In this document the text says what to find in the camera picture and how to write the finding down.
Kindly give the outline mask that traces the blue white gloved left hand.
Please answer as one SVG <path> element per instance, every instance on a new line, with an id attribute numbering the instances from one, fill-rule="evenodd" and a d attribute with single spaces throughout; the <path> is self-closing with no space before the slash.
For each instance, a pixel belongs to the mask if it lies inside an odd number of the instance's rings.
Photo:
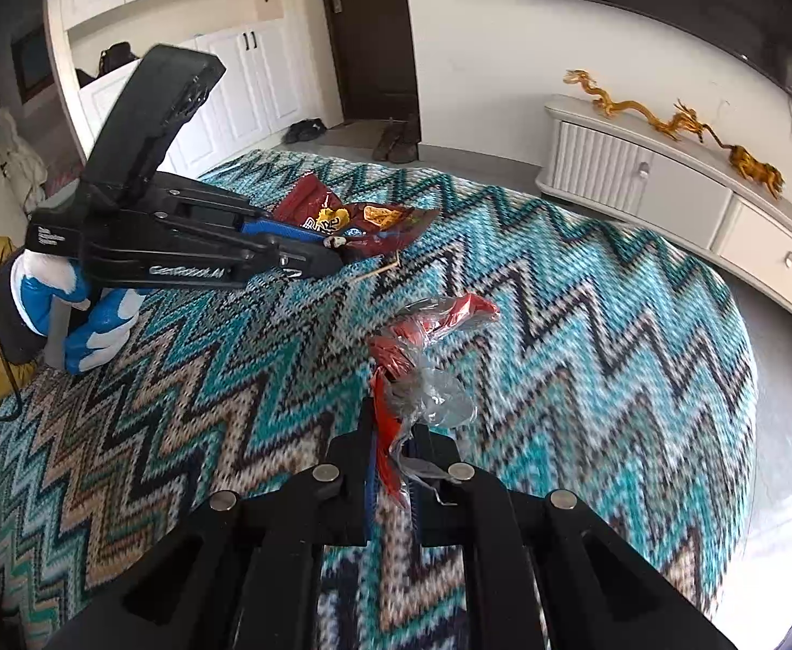
<path id="1" fill-rule="evenodd" d="M 38 350 L 49 333 L 53 300 L 84 310 L 90 285 L 73 261 L 21 250 L 10 264 L 10 295 Z M 64 370 L 80 374 L 111 361 L 138 322 L 146 290 L 108 289 L 88 317 L 64 339 Z"/>

